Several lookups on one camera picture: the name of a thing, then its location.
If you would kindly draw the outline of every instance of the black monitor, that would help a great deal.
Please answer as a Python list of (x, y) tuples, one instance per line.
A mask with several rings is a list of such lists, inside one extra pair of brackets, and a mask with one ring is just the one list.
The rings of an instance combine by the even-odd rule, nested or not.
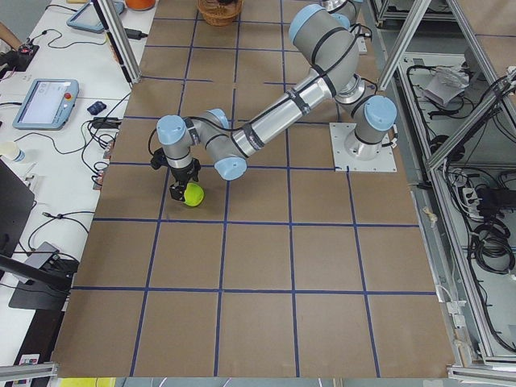
[(13, 255), (33, 203), (34, 194), (0, 160), (0, 254)]

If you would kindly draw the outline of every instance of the tablet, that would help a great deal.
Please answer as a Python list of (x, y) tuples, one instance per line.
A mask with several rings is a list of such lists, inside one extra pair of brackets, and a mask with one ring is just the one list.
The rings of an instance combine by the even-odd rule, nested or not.
[[(119, 15), (125, 10), (123, 2), (113, 1), (113, 5)], [(71, 28), (95, 32), (97, 34), (104, 31), (104, 26), (100, 22), (97, 11), (91, 2), (87, 2), (84, 6), (79, 8), (79, 10), (66, 21), (66, 24)]]
[(79, 83), (74, 79), (35, 79), (13, 122), (17, 129), (58, 130), (75, 105)]

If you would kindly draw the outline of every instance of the yellow-green ball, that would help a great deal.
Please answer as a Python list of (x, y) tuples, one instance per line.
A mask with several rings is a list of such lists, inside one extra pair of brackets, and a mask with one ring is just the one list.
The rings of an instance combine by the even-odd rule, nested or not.
[(185, 190), (185, 204), (190, 207), (196, 207), (201, 204), (204, 199), (204, 190), (199, 184), (188, 183)]

